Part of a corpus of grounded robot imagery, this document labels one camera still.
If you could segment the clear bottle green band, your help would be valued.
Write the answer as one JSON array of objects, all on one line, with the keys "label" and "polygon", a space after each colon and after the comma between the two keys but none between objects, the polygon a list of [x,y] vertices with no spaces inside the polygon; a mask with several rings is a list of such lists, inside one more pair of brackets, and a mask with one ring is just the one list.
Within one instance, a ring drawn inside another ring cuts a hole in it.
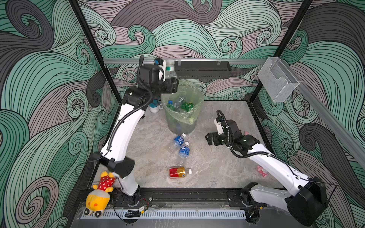
[{"label": "clear bottle green band", "polygon": [[175,71],[175,61],[174,60],[167,60],[166,61],[166,69],[165,69],[165,79],[172,79],[178,80],[177,73]]}]

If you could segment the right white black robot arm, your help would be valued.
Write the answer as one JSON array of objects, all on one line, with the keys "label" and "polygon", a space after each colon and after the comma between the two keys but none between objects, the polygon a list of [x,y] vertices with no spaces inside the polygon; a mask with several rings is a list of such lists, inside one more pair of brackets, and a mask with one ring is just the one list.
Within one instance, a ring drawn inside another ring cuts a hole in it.
[{"label": "right white black robot arm", "polygon": [[327,189],[318,177],[309,177],[297,171],[283,159],[270,152],[264,144],[251,135],[243,135],[234,120],[226,119],[221,110],[216,111],[214,123],[217,131],[208,133],[209,145],[225,145],[239,159],[250,159],[262,167],[283,189],[250,183],[244,188],[244,203],[262,203],[287,211],[300,224],[310,227],[327,209]]}]

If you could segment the green bottle yellow cap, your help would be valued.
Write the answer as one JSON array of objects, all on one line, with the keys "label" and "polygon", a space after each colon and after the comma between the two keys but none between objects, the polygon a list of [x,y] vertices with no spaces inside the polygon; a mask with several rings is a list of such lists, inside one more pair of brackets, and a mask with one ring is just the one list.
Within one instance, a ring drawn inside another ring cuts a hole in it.
[{"label": "green bottle yellow cap", "polygon": [[183,102],[180,106],[180,109],[183,111],[188,112],[189,111],[189,104],[187,102]]}]

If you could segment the red yellow label bottle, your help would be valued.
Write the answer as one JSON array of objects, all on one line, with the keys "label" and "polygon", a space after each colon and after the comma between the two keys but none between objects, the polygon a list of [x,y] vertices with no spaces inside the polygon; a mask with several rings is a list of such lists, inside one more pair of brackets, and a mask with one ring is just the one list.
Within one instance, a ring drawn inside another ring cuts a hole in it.
[{"label": "red yellow label bottle", "polygon": [[169,177],[170,179],[176,179],[176,178],[185,178],[187,175],[192,174],[192,169],[185,168],[182,166],[179,167],[170,167],[169,168]]}]

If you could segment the clear bottle white cap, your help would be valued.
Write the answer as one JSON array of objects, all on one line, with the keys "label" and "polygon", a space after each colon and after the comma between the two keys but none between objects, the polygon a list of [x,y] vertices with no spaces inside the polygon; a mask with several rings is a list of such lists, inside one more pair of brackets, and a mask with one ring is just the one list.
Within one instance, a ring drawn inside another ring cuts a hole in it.
[{"label": "clear bottle white cap", "polygon": [[178,100],[174,103],[175,111],[179,111],[184,102],[185,102],[185,97],[179,96]]}]

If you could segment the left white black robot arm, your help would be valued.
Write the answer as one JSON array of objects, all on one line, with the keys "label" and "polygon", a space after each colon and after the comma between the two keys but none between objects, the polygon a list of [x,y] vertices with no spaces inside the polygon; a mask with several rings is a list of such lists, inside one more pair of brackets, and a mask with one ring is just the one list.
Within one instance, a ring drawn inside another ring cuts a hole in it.
[{"label": "left white black robot arm", "polygon": [[173,94],[178,89],[175,61],[155,59],[153,64],[144,64],[140,56],[137,69],[137,85],[128,88],[119,110],[118,120],[95,161],[105,166],[118,178],[117,186],[132,201],[139,198],[140,187],[135,181],[135,161],[126,156],[133,132],[148,106],[162,94]]}]

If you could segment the Pocari Sweat bottle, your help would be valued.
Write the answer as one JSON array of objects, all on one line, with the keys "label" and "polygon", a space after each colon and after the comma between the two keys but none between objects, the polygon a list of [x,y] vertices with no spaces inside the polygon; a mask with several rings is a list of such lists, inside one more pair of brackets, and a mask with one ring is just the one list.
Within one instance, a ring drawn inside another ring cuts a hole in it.
[{"label": "Pocari Sweat bottle", "polygon": [[190,143],[189,142],[185,142],[180,147],[180,150],[178,152],[177,164],[179,166],[184,166],[185,163],[186,163],[187,158],[189,157],[189,154],[190,154]]}]

